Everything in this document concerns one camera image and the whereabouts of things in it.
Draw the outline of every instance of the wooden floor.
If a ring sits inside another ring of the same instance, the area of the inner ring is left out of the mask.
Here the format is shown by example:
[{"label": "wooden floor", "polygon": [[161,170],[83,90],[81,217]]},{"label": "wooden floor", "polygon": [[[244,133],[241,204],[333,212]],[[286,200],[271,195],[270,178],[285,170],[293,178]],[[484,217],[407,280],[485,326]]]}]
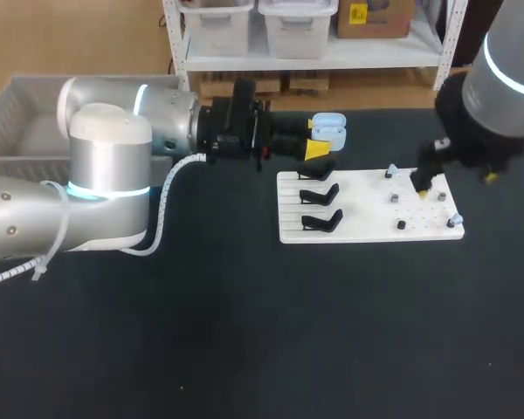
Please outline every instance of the wooden floor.
[{"label": "wooden floor", "polygon": [[[161,0],[0,0],[0,90],[14,74],[164,74],[170,50]],[[319,98],[274,110],[431,107],[429,72],[332,72]]]}]

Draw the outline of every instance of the black table surface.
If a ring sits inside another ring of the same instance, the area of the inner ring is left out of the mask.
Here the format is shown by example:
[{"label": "black table surface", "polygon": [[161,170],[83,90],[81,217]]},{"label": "black table surface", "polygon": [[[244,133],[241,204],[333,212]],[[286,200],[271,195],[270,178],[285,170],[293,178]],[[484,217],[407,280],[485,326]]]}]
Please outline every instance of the black table surface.
[{"label": "black table surface", "polygon": [[[429,111],[347,115],[339,169],[443,136]],[[429,243],[280,243],[295,168],[190,165],[154,256],[1,284],[0,418],[524,418],[524,160],[489,188],[449,168],[465,237]]]}]

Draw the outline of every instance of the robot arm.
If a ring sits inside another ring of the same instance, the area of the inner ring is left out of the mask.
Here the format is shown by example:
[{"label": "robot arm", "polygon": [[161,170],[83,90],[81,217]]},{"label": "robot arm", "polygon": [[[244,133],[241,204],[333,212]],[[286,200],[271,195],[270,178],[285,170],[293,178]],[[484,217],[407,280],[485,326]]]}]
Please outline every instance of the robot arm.
[{"label": "robot arm", "polygon": [[490,182],[524,155],[524,0],[502,4],[472,69],[446,80],[435,108],[446,138],[420,148],[417,192],[446,163],[460,161]]},{"label": "robot arm", "polygon": [[66,217],[59,251],[147,254],[129,248],[146,235],[152,153],[198,156],[173,168],[163,188],[166,199],[176,170],[189,161],[253,156],[261,169],[271,154],[305,160],[329,151],[328,143],[315,151],[318,141],[309,140],[306,120],[278,119],[254,100],[254,92],[253,82],[239,80],[232,98],[200,106],[189,92],[99,78],[69,80],[57,116],[70,141],[70,181],[59,193],[47,184],[0,177],[0,259],[47,254]]}]

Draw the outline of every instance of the yellow object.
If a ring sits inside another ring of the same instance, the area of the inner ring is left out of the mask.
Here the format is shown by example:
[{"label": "yellow object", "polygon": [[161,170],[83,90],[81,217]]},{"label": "yellow object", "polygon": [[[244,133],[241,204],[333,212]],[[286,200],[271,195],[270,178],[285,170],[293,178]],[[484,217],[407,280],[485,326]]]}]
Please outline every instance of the yellow object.
[{"label": "yellow object", "polygon": [[307,140],[305,160],[315,159],[330,153],[330,143],[327,141]]},{"label": "yellow object", "polygon": [[486,184],[493,183],[497,180],[499,175],[493,172],[489,172],[487,176],[483,179]]},{"label": "yellow object", "polygon": [[349,24],[367,23],[367,4],[351,4],[349,6]]}]

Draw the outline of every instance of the white cable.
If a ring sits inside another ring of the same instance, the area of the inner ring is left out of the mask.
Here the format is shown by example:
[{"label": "white cable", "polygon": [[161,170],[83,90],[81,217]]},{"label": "white cable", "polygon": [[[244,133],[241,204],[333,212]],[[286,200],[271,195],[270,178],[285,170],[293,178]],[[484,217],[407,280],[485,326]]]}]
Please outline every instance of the white cable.
[{"label": "white cable", "polygon": [[[157,228],[155,230],[155,239],[151,246],[149,246],[148,249],[143,251],[137,251],[135,249],[122,249],[121,251],[135,256],[148,256],[157,250],[157,247],[159,247],[159,243],[162,239],[163,224],[165,222],[165,209],[167,206],[167,199],[169,197],[169,189],[171,183],[173,182],[176,173],[181,168],[195,161],[206,161],[206,155],[196,154],[185,157],[184,159],[180,160],[167,175],[161,192],[161,201],[159,202],[159,214],[157,216]],[[60,198],[62,200],[62,219],[60,220],[59,232],[57,233],[56,239],[54,240],[51,249],[44,257],[33,258],[30,261],[21,264],[20,266],[16,266],[15,268],[11,268],[6,272],[0,273],[0,282],[8,278],[13,278],[16,275],[24,273],[32,268],[35,268],[35,273],[33,274],[31,280],[37,281],[39,277],[46,272],[46,266],[49,264],[49,262],[51,262],[51,259],[59,250],[60,245],[66,237],[66,232],[68,231],[68,224],[70,221],[70,203],[68,200],[68,194],[66,193],[66,190],[56,182],[43,181],[41,183],[53,186],[60,194]]]},{"label": "white cable", "polygon": [[56,255],[56,252],[59,251],[62,242],[66,237],[66,232],[68,231],[68,223],[70,222],[70,201],[68,194],[64,188],[62,188],[58,183],[51,181],[42,181],[42,185],[51,185],[53,186],[60,194],[60,200],[62,201],[62,218],[60,219],[59,232],[54,239],[51,249],[45,255],[37,266],[35,266],[35,273],[31,277],[31,281],[38,281],[38,279],[46,272],[46,266],[51,262],[51,259]]},{"label": "white cable", "polygon": [[41,184],[52,185],[60,194],[60,198],[62,200],[62,219],[60,221],[59,232],[57,233],[56,239],[54,240],[54,243],[52,244],[52,247],[46,254],[46,256],[39,256],[33,258],[30,261],[21,264],[20,266],[16,266],[15,268],[11,268],[6,272],[0,273],[0,282],[8,278],[13,278],[21,273],[27,272],[32,268],[35,268],[35,273],[33,274],[31,280],[38,280],[39,277],[46,272],[46,266],[51,261],[52,257],[56,254],[56,252],[59,250],[60,245],[66,237],[66,232],[68,230],[68,222],[70,219],[68,194],[66,193],[66,190],[56,182],[43,181],[41,182]]},{"label": "white cable", "polygon": [[157,250],[157,247],[159,247],[159,243],[161,242],[161,238],[163,235],[163,224],[165,223],[165,209],[171,183],[173,182],[176,173],[181,168],[195,161],[206,161],[206,155],[189,155],[188,157],[183,158],[171,169],[171,171],[167,175],[167,178],[165,179],[165,183],[163,184],[163,188],[161,191],[161,201],[159,202],[159,213],[157,215],[157,228],[155,230],[154,242],[151,244],[151,246],[149,246],[148,249],[145,249],[143,251],[137,251],[135,249],[122,249],[121,251],[134,256],[148,256]]},{"label": "white cable", "polygon": [[16,266],[15,268],[11,268],[10,270],[6,272],[0,273],[0,282],[8,278],[15,277],[16,275],[19,275],[20,273],[24,273],[34,268],[41,261],[41,259],[42,257],[33,258],[29,262],[25,262],[24,264],[21,264],[20,266]]}]

